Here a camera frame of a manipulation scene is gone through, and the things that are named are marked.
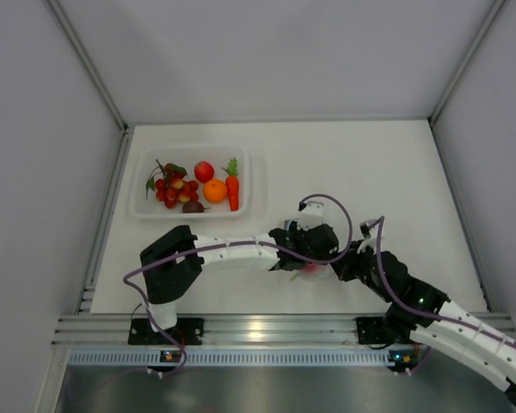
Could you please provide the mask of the clear zip top bag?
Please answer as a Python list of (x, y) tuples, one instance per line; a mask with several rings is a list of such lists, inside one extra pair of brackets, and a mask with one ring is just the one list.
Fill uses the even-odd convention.
[(334, 274), (334, 271), (329, 265), (323, 266), (308, 263), (304, 268), (296, 271), (292, 275), (290, 282), (324, 280), (332, 277)]

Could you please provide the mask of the fake orange carrot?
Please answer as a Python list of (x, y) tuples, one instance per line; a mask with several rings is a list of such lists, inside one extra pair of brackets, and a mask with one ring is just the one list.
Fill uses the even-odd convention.
[(225, 185), (227, 187), (227, 199), (230, 210), (235, 212), (239, 209), (239, 179), (238, 179), (238, 161), (233, 157), (228, 164), (223, 168), (227, 174)]

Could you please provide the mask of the fake orange fruit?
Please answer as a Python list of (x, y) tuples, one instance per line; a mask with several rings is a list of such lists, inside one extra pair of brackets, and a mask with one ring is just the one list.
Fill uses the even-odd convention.
[(203, 185), (202, 193), (206, 201), (212, 204), (223, 202), (228, 196), (226, 184), (218, 179), (211, 179)]

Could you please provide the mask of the dark red fake plum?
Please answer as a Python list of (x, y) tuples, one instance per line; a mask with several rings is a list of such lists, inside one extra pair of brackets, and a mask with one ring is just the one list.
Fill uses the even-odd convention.
[(204, 206), (197, 200), (190, 200), (182, 207), (183, 213), (205, 213), (207, 210), (209, 210), (209, 207)]

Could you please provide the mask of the fake red apple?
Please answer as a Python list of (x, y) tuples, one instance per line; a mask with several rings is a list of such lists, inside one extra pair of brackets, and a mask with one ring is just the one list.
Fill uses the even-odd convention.
[(213, 166), (206, 162), (200, 161), (194, 165), (193, 168), (195, 178), (201, 183), (207, 183), (214, 178), (215, 169)]

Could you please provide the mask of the fake red cherry bunch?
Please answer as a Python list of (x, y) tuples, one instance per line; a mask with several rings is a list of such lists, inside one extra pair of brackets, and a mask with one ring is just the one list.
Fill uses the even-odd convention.
[(162, 163), (158, 159), (144, 185), (145, 197), (153, 193), (155, 199), (169, 210), (182, 207), (190, 200), (200, 201), (200, 184), (189, 180), (185, 168), (174, 163)]

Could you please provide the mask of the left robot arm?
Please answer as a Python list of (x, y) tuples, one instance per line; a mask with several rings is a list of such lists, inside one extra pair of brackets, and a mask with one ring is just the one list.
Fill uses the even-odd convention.
[(248, 238), (204, 237), (178, 225), (139, 254), (150, 314), (147, 332), (162, 344), (175, 338), (175, 303), (205, 270), (296, 271), (308, 263), (334, 260), (338, 247), (334, 230), (326, 224), (274, 228)]

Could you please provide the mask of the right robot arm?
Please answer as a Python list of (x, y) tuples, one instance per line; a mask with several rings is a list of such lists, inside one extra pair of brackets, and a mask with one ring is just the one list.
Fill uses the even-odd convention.
[(516, 339), (473, 316), (446, 293), (417, 279), (394, 254), (354, 241), (330, 256), (338, 278), (359, 280), (390, 307), (385, 334), (425, 344), (481, 374), (516, 407)]

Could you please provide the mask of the white plastic basket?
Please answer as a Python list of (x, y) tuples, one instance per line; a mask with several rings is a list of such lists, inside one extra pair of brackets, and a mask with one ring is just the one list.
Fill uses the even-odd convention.
[(137, 219), (234, 218), (249, 205), (249, 179), (241, 147), (151, 147), (139, 156), (129, 206)]

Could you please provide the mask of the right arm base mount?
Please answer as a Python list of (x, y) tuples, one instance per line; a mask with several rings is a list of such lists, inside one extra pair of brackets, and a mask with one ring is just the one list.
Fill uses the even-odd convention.
[(357, 317), (355, 323), (359, 344), (381, 346), (391, 342), (382, 317)]

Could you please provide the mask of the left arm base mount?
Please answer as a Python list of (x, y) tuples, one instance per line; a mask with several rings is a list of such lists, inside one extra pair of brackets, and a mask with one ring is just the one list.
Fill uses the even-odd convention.
[[(180, 345), (199, 346), (202, 344), (205, 320), (201, 317), (181, 317), (175, 327), (165, 330)], [(157, 346), (171, 344), (163, 334), (154, 331), (147, 318), (131, 321), (127, 342), (132, 346)]]

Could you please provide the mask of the aluminium rail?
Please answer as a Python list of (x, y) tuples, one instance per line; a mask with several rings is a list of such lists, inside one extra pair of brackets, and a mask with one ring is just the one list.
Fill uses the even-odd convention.
[[(140, 302), (121, 279), (100, 279), (84, 293), (77, 315), (60, 317), (52, 345), (126, 346), (131, 319), (144, 315)], [(381, 316), (387, 308), (356, 281), (292, 280), (279, 274), (205, 277), (175, 303), (178, 318), (203, 319), (203, 344), (244, 347), (352, 345), (358, 338), (357, 318)]]

